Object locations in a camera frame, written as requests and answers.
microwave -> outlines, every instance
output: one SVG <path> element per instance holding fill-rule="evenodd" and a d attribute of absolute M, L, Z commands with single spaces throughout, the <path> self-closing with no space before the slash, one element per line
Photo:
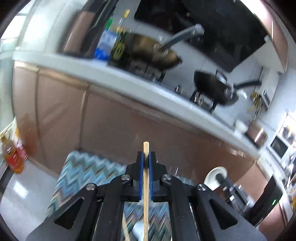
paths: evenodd
<path fill-rule="evenodd" d="M 284 169 L 286 167 L 292 145 L 281 135 L 275 134 L 266 148 Z"/>

yellow bottle cap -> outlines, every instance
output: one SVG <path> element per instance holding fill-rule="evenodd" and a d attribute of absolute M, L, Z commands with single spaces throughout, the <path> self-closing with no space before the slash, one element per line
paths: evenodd
<path fill-rule="evenodd" d="M 130 13 L 130 9 L 127 9 L 127 10 L 125 10 L 124 12 L 123 12 L 123 14 L 122 14 L 122 17 L 123 18 L 127 18 L 128 17 L 128 15 L 129 15 L 129 13 Z"/>
<path fill-rule="evenodd" d="M 0 135 L 0 139 L 1 139 L 1 141 L 4 143 L 5 141 L 7 141 L 7 138 L 6 138 L 6 136 L 5 136 L 5 133 L 1 133 L 1 135 Z"/>
<path fill-rule="evenodd" d="M 116 32 L 121 33 L 122 27 L 117 27 Z"/>

zigzag patterned cushion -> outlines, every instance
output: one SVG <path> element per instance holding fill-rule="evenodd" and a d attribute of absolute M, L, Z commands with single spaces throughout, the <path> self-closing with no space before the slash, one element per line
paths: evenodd
<path fill-rule="evenodd" d="M 46 212 L 46 218 L 65 204 L 87 183 L 95 183 L 96 185 L 109 183 L 116 176 L 124 174 L 125 170 L 125 165 L 83 152 L 71 152 L 58 179 L 56 189 Z M 191 180 L 179 178 L 182 182 L 193 185 Z M 124 205 L 124 215 L 130 240 L 137 241 L 132 234 L 132 229 L 137 221 L 143 219 L 143 207 L 135 203 L 126 202 Z M 157 207 L 149 207 L 149 224 L 149 240 L 169 241 L 171 239 L 170 215 L 167 203 Z M 121 230 L 121 240 L 124 240 L 123 230 Z"/>

white countertop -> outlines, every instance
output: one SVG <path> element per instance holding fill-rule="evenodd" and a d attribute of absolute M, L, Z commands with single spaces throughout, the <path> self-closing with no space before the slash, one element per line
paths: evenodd
<path fill-rule="evenodd" d="M 108 66 L 104 61 L 26 51 L 15 51 L 13 59 L 64 72 L 109 88 L 196 126 L 254 158 L 260 157 L 256 147 L 246 137 L 234 135 L 232 129 L 196 104 L 156 83 Z"/>

black wok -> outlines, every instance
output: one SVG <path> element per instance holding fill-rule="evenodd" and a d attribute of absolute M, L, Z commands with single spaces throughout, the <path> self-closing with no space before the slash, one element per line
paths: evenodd
<path fill-rule="evenodd" d="M 179 41 L 203 35 L 204 29 L 200 24 L 191 26 L 175 34 L 171 39 L 160 44 L 150 37 L 129 33 L 125 35 L 126 53 L 134 58 L 141 59 L 160 71 L 173 68 L 182 62 L 182 59 L 170 47 Z"/>
<path fill-rule="evenodd" d="M 213 106 L 216 106 L 216 104 L 227 106 L 234 104 L 239 99 L 238 89 L 261 85 L 261 82 L 259 80 L 253 80 L 230 86 L 227 84 L 226 78 L 225 83 L 217 78 L 217 72 L 216 75 L 213 75 L 195 71 L 194 84 L 196 90 L 190 100 L 194 100 L 196 92 L 199 92 L 210 98 L 213 101 Z"/>

